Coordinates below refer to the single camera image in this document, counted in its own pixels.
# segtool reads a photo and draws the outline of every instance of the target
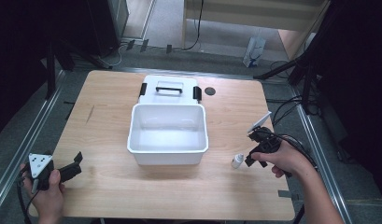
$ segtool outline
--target hand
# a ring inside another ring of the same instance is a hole
[[[58,170],[53,170],[50,173],[49,178],[49,189],[40,190],[34,197],[32,203],[39,214],[39,224],[41,223],[61,223],[63,217],[64,208],[64,189],[65,186],[60,183],[60,172]],[[31,193],[33,184],[29,178],[25,178],[24,188],[30,198],[34,196]]]
[[[305,172],[314,170],[309,160],[286,141],[281,141],[277,152],[267,154],[261,152],[252,153],[251,158],[256,161],[268,161],[274,164],[272,172],[280,178],[284,171],[290,172],[296,177]]]

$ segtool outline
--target table top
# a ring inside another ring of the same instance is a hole
[[[248,128],[267,112],[255,80],[193,77],[202,89],[209,149],[197,165],[138,165],[127,149],[132,108],[146,74],[92,71],[53,153],[55,167],[83,154],[82,173],[65,182],[66,217],[291,220],[285,178],[233,156],[257,143]],[[216,94],[204,93],[212,87]],[[266,127],[272,129],[268,119]]]

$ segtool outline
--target white plastic container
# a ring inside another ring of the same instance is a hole
[[[205,108],[191,98],[197,82],[149,75],[144,83],[146,94],[132,111],[128,150],[140,165],[198,164],[208,149],[208,136]]]

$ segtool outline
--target container lid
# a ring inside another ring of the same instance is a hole
[[[201,91],[194,78],[147,75],[138,103],[197,105],[199,100]]]

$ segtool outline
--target wooden table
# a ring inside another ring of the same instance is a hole
[[[56,167],[83,154],[82,173],[65,183],[67,217],[291,220],[285,178],[256,162],[231,166],[256,145],[247,129],[267,112],[254,80],[194,77],[203,92],[209,150],[197,165],[140,166],[128,151],[133,106],[145,74],[92,71],[54,151]],[[271,121],[266,126],[272,128]]]
[[[185,0],[183,47],[187,19],[199,20],[201,3],[201,0]],[[310,34],[317,31],[329,4],[329,0],[205,0],[202,21],[279,29],[284,48],[291,60],[296,57]]]

